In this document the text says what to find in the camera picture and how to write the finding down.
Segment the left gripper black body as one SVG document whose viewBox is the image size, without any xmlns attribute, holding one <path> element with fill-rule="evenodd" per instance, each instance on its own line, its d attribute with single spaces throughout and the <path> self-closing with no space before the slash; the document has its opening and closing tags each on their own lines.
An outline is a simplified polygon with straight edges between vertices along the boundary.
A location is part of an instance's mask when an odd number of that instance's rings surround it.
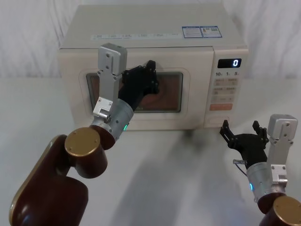
<svg viewBox="0 0 301 226">
<path fill-rule="evenodd" d="M 149 94 L 150 73 L 122 75 L 122 84 L 118 98 L 125 101 L 135 111 L 144 96 Z"/>
</svg>

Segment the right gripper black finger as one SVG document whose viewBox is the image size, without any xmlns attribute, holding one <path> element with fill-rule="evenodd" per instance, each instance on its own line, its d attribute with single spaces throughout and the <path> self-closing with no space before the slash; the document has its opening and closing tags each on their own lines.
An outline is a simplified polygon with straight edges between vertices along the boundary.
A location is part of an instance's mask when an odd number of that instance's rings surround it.
<svg viewBox="0 0 301 226">
<path fill-rule="evenodd" d="M 261 127 L 258 121 L 254 121 L 252 127 L 263 143 L 269 142 L 266 128 Z"/>
<path fill-rule="evenodd" d="M 220 129 L 220 135 L 227 142 L 228 147 L 236 147 L 236 136 L 232 133 L 229 128 L 229 123 L 224 120 L 222 127 Z"/>
</svg>

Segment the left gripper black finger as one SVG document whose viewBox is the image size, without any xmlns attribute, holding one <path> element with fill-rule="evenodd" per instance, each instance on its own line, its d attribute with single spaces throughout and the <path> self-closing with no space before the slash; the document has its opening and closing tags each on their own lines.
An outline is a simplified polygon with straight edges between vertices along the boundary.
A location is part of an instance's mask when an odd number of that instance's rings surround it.
<svg viewBox="0 0 301 226">
<path fill-rule="evenodd" d="M 158 94 L 159 93 L 159 82 L 157 79 L 156 69 L 150 68 L 150 88 L 149 94 Z"/>
<path fill-rule="evenodd" d="M 144 65 L 139 65 L 129 70 L 125 70 L 122 75 L 123 76 L 130 76 L 136 73 L 153 73 L 156 69 L 156 62 L 153 60 L 149 60 Z"/>
</svg>

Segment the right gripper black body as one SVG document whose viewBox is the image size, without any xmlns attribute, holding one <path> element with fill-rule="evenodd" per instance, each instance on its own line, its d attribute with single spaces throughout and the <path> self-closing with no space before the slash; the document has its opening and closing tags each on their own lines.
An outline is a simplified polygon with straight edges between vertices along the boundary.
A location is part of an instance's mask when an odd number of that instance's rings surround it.
<svg viewBox="0 0 301 226">
<path fill-rule="evenodd" d="M 235 149 L 241 154 L 248 169 L 254 164 L 267 161 L 264 150 L 268 141 L 266 135 L 238 134 L 229 136 L 227 143 L 230 149 Z"/>
</svg>

